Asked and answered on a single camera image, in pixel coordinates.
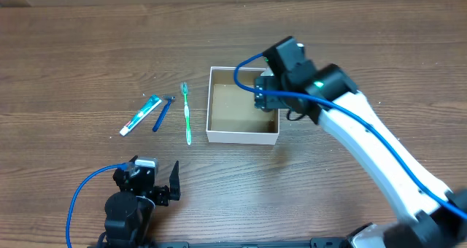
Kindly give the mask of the teal toothpaste tube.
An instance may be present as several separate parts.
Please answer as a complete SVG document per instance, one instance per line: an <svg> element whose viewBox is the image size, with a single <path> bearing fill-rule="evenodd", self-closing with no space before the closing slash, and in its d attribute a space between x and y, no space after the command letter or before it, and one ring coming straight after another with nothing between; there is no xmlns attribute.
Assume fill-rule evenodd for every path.
<svg viewBox="0 0 467 248"><path fill-rule="evenodd" d="M161 104L161 102L162 100L158 96L151 95L133 118L121 128L120 135L128 135L149 113L151 113L151 111Z"/></svg>

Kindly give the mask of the clear spray bottle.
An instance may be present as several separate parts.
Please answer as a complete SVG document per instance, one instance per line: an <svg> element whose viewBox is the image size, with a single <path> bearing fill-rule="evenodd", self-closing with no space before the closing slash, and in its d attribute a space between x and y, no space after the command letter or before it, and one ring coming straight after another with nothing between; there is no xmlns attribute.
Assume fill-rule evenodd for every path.
<svg viewBox="0 0 467 248"><path fill-rule="evenodd" d="M270 68L267 68L261 75L266 76L266 77L271 77L271 76L274 76L274 73Z"/></svg>

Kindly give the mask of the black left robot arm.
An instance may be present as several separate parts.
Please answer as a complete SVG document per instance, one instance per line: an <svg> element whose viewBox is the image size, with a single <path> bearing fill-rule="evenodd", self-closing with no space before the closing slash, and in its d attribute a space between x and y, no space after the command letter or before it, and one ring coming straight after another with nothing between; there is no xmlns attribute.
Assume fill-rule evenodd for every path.
<svg viewBox="0 0 467 248"><path fill-rule="evenodd" d="M112 176L120 191L111 195L104 206L105 231L98 247L157 247L147 235L157 206L168 206L181 197L180 163L177 161L169 177L169 185L157 186L158 160L134 156L117 168Z"/></svg>

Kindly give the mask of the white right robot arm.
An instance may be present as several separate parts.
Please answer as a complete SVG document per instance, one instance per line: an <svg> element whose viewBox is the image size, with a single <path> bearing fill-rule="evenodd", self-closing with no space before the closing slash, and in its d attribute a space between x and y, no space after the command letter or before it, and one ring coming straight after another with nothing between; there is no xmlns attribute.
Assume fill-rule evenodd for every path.
<svg viewBox="0 0 467 248"><path fill-rule="evenodd" d="M341 68L316 69L307 61L270 71L254 81L256 107L309 117L353 155L397 217L358 228L340 247L455 247L466 240L466 191L450 190L426 170Z"/></svg>

